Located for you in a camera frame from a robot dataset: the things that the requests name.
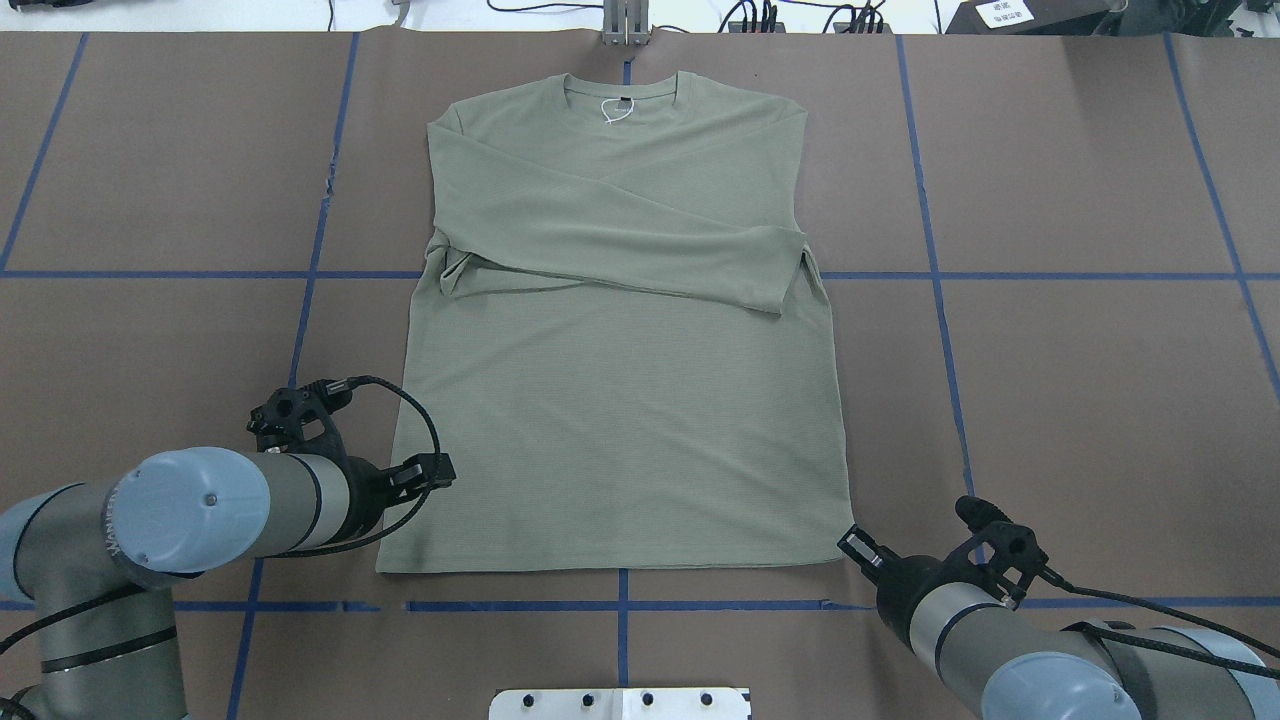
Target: light blue joint cap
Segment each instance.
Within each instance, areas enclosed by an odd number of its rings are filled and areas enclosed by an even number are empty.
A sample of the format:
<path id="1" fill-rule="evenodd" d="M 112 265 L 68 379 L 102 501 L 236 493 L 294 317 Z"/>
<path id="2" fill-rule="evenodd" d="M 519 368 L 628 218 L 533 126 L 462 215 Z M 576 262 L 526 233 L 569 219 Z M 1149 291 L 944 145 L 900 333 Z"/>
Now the light blue joint cap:
<path id="1" fill-rule="evenodd" d="M 31 523 L 36 512 L 40 512 L 55 495 L 79 484 L 83 483 L 72 483 L 45 495 L 28 497 L 0 515 L 0 594 L 18 602 L 35 602 L 18 584 L 18 543 L 22 541 L 22 533 L 27 529 L 27 523 Z"/>
<path id="2" fill-rule="evenodd" d="M 1033 652 L 1000 666 L 982 691 L 983 720 L 1142 720 L 1120 683 L 1092 662 Z"/>
<path id="3" fill-rule="evenodd" d="M 1249 650 L 1249 646 L 1217 630 L 1210 630 L 1208 628 L 1170 628 L 1167 625 L 1158 629 L 1178 633 L 1219 657 L 1266 667 L 1266 664 L 1262 662 L 1256 652 Z M 1280 720 L 1280 684 L 1276 684 L 1271 678 L 1251 675 L 1239 670 L 1229 670 L 1229 673 L 1240 684 L 1240 691 L 1248 698 L 1249 707 L 1253 708 L 1254 720 Z"/>
<path id="4" fill-rule="evenodd" d="M 157 573 L 204 573 L 236 560 L 271 510 L 262 471 L 221 447 L 152 455 L 113 493 L 108 523 L 120 550 Z"/>

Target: white floor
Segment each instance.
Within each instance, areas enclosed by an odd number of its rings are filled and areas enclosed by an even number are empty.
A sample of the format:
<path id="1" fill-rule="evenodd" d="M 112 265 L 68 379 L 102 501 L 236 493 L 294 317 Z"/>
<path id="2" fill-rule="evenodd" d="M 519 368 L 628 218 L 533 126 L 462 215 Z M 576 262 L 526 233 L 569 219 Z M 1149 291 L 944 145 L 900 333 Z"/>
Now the white floor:
<path id="1" fill-rule="evenodd" d="M 534 5 L 544 0 L 494 0 L 495 5 Z M 818 0 L 829 3 L 832 0 Z M 333 0 L 334 27 L 358 31 L 392 24 L 398 8 L 392 0 Z M 484 0 L 411 0 L 406 27 L 442 31 L 538 31 L 599 28 L 595 9 L 495 13 Z M 653 24 L 673 24 L 694 32 L 714 32 L 733 0 L 650 0 Z M 938 0 L 946 26 L 959 0 Z M 881 8 L 893 32 L 934 33 L 932 0 L 887 0 Z M 819 32 L 829 10 L 783 4 L 778 19 L 787 32 Z M 1280 37 L 1275 14 L 1242 9 L 1235 27 L 1258 37 Z M 78 8 L 27 6 L 20 12 L 0 4 L 0 31 L 324 31 L 329 0 L 96 0 Z"/>

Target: green t-shirt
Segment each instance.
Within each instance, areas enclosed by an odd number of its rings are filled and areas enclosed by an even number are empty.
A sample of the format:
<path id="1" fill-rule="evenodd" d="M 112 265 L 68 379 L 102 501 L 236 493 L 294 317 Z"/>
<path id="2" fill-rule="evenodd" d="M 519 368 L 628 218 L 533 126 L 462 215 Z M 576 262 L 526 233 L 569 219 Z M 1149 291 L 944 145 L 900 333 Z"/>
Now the green t-shirt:
<path id="1" fill-rule="evenodd" d="M 383 541 L 379 571 L 838 555 L 831 306 L 794 214 L 804 126 L 791 100 L 685 72 L 556 76 L 429 126 L 404 388 L 458 479 Z M 429 448 L 402 407 L 396 457 Z"/>

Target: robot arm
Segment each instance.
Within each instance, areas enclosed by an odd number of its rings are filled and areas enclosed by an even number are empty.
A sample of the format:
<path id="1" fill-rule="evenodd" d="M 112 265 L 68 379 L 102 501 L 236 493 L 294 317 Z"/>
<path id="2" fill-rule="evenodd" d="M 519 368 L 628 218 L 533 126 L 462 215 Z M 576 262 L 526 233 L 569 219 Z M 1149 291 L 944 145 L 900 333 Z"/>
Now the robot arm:
<path id="1" fill-rule="evenodd" d="M 1037 577 L 1071 592 L 1112 593 L 1066 583 L 1048 569 L 1036 534 L 995 505 L 963 497 L 956 512 L 974 537 L 945 560 L 900 557 L 856 525 L 840 547 L 877 585 L 881 619 L 974 715 L 1280 720 L 1280 687 L 1252 671 L 1275 673 L 1248 646 L 1220 632 L 1080 623 L 1052 633 L 1030 625 L 1014 611 Z M 979 546 L 991 551 L 989 562 L 969 560 Z M 1018 582 L 1006 577 L 1011 573 L 1020 573 Z M 1175 647 L 1155 650 L 1161 643 Z M 1170 655 L 1178 650 L 1185 656 Z M 1234 661 L 1245 671 L 1207 665 L 1206 659 Z"/>
<path id="2" fill-rule="evenodd" d="M 367 544 L 394 527 L 332 543 L 449 486 L 438 446 L 389 469 L 346 454 L 330 414 L 370 383 L 385 380 L 276 391 L 251 414 L 261 452 L 161 452 L 120 479 L 73 483 L 0 515 L 0 593 L 35 602 L 40 618 L 83 609 L 41 632 L 42 683 L 14 700 L 38 720 L 186 717 L 174 584 L 244 557 Z M 311 423 L 324 429 L 307 439 Z M 20 712 L 0 707 L 0 719 Z"/>

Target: white bracket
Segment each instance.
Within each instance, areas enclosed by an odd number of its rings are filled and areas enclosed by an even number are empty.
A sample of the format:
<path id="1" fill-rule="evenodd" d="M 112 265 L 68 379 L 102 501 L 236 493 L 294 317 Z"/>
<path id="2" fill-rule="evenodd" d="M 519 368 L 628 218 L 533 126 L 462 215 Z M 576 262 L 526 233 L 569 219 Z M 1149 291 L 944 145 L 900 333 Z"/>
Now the white bracket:
<path id="1" fill-rule="evenodd" d="M 489 720 L 750 720 L 740 688 L 503 691 Z"/>
<path id="2" fill-rule="evenodd" d="M 649 45 L 649 0 L 604 0 L 605 45 Z"/>

